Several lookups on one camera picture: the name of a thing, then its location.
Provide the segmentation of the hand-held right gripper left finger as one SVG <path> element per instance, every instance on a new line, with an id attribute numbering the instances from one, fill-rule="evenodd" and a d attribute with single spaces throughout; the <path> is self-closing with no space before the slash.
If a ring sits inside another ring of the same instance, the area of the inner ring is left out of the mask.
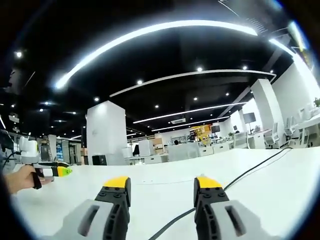
<path id="1" fill-rule="evenodd" d="M 87 199 L 63 219 L 52 240 L 125 240 L 130 222 L 131 179 L 107 180 L 94 200 Z"/>

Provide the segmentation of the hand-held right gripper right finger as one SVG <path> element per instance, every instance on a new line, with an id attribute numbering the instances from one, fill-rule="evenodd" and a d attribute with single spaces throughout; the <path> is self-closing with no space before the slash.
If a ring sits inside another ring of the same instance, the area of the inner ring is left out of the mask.
<path id="1" fill-rule="evenodd" d="M 194 179 L 194 222 L 199 240 L 268 240 L 258 216 L 206 176 Z"/>

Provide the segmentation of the person's left hand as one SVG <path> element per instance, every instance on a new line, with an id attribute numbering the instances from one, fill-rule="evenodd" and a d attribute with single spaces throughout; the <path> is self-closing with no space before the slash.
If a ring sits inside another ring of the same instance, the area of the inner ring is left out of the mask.
<path id="1" fill-rule="evenodd" d="M 4 181 L 8 192 L 12 195 L 20 190 L 33 188 L 35 186 L 33 173 L 35 172 L 36 170 L 33 166 L 23 165 L 16 172 L 5 174 Z"/>

